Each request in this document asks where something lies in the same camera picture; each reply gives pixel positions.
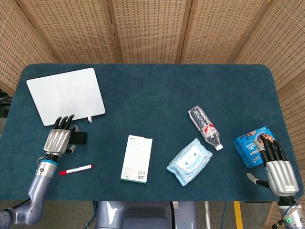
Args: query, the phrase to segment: plastic water bottle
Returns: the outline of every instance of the plastic water bottle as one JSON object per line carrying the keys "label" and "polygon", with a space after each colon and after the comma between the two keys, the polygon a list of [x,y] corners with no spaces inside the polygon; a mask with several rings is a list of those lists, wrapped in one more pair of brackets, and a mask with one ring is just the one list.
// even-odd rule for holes
{"label": "plastic water bottle", "polygon": [[223,145],[220,143],[219,133],[201,107],[194,106],[189,110],[189,115],[205,141],[213,145],[217,151],[221,150]]}

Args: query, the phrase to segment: blue snack box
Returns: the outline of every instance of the blue snack box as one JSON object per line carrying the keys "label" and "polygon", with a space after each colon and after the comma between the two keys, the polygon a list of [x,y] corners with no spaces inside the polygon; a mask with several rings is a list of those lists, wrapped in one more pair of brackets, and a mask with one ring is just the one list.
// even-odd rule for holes
{"label": "blue snack box", "polygon": [[254,140],[257,140],[263,144],[262,140],[259,138],[260,135],[263,135],[272,142],[275,140],[275,137],[267,126],[249,132],[233,140],[233,144],[247,168],[252,168],[263,163],[261,155],[253,142]]}

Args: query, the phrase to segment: bottle label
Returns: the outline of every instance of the bottle label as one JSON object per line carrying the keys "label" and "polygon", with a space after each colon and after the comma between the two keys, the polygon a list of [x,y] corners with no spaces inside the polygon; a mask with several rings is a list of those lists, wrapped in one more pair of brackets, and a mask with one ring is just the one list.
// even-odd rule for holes
{"label": "bottle label", "polygon": [[210,123],[209,125],[206,125],[203,128],[202,134],[205,138],[208,138],[210,136],[212,136],[213,134],[215,134],[217,132],[217,130],[215,129],[214,125],[212,123]]}

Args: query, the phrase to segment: yellow stripe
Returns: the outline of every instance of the yellow stripe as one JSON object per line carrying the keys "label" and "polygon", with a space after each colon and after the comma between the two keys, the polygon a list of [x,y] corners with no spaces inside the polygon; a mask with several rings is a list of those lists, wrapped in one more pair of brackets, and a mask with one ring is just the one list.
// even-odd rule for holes
{"label": "yellow stripe", "polygon": [[240,211],[239,201],[234,201],[234,211],[235,211],[235,219],[236,219],[236,228],[243,229],[243,220],[242,220],[242,213]]}

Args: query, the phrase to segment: robotic arm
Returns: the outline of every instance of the robotic arm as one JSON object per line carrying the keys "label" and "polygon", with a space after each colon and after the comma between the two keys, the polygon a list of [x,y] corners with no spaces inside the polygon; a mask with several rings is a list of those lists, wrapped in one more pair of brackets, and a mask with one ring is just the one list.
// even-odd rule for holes
{"label": "robotic arm", "polygon": [[73,153],[76,147],[76,145],[72,145],[67,149],[71,136],[78,132],[76,126],[69,129],[73,117],[74,115],[69,118],[66,116],[63,119],[59,117],[56,120],[43,148],[46,156],[40,160],[28,192],[31,204],[20,204],[0,211],[0,229],[9,229],[11,224],[32,226],[41,219],[43,202],[56,171],[57,160],[65,153]]}
{"label": "robotic arm", "polygon": [[283,223],[286,229],[305,229],[305,214],[300,203],[294,199],[299,186],[292,166],[277,141],[271,142],[263,136],[260,138],[264,147],[256,140],[254,143],[261,153],[268,182],[255,178],[251,173],[247,173],[247,176],[253,183],[269,188],[280,198],[277,205],[282,218],[272,226],[272,229],[277,229]]}

